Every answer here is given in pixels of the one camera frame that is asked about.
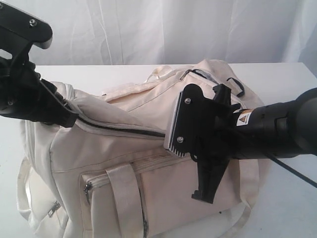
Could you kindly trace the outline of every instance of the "white fabric background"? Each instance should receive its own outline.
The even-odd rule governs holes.
[[[4,1],[53,28],[36,64],[300,61],[317,75],[317,0]]]

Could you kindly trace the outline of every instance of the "metal zipper pull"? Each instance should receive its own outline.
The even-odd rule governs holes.
[[[87,202],[88,204],[90,205],[90,200],[89,200],[89,191],[93,188],[93,185],[91,182],[87,183],[85,188],[84,188],[84,192],[85,192],[85,195],[86,195],[86,199],[87,199]]]
[[[180,77],[179,80],[180,81],[183,80],[186,77],[186,75],[189,74],[191,71],[192,71],[191,69],[186,70],[185,73]]]
[[[49,218],[51,218],[59,208],[60,208],[60,203],[56,201],[53,207],[48,212]]]

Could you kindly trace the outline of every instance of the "white backpack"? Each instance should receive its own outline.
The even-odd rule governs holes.
[[[232,89],[233,103],[263,105],[245,85],[245,95],[237,97],[241,89],[227,81],[232,77],[237,79],[227,63],[204,60],[157,68],[144,84],[105,96],[55,83],[79,119],[72,128],[21,123],[18,209],[33,232],[44,238],[143,238],[214,216],[209,237],[233,237],[250,215],[268,161],[230,161],[214,203],[207,204],[191,198],[198,187],[196,163],[163,148],[172,103],[187,84],[212,99],[215,82],[223,83]],[[227,212],[236,214],[234,224]]]

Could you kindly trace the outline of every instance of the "white tabletop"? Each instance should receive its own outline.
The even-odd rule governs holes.
[[[156,65],[39,66],[49,81],[70,83],[74,88],[100,95],[104,88],[147,79]],[[302,63],[231,64],[238,78],[256,92],[265,104],[296,99],[317,80]],[[33,238],[27,222],[16,209],[16,179],[23,149],[18,120],[0,117],[0,237]],[[317,181],[317,158],[287,159],[306,176]],[[317,189],[283,168],[273,165],[246,226],[238,238],[315,238],[317,234]],[[166,233],[163,237],[208,237],[208,218]]]

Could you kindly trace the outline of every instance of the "white backdrop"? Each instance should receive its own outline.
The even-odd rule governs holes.
[[[303,62],[317,75],[317,0],[4,0],[53,28],[36,64]]]

